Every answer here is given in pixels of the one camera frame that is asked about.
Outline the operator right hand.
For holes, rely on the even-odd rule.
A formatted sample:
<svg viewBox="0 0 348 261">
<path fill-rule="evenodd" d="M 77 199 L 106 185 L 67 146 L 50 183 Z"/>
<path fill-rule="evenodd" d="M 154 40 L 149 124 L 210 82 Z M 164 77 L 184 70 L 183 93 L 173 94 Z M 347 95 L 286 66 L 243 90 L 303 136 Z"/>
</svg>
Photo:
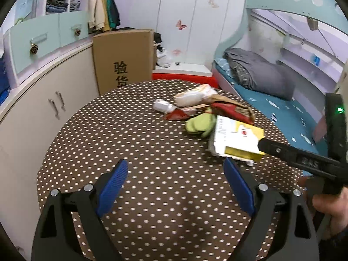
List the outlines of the operator right hand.
<svg viewBox="0 0 348 261">
<path fill-rule="evenodd" d="M 339 240 L 347 244 L 347 187 L 340 194 L 315 194 L 310 199 L 316 214 L 324 214 L 317 236 L 322 240 Z"/>
</svg>

